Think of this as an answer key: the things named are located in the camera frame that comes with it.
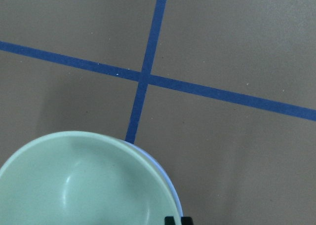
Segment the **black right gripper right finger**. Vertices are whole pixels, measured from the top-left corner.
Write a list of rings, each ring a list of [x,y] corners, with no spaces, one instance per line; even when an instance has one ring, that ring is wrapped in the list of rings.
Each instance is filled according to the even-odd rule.
[[[181,217],[181,225],[193,225],[192,217]]]

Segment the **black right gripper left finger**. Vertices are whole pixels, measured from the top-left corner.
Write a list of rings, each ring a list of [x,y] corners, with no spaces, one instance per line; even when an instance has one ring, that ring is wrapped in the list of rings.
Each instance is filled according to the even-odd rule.
[[[164,224],[165,225],[175,225],[175,219],[173,216],[166,216],[164,218]]]

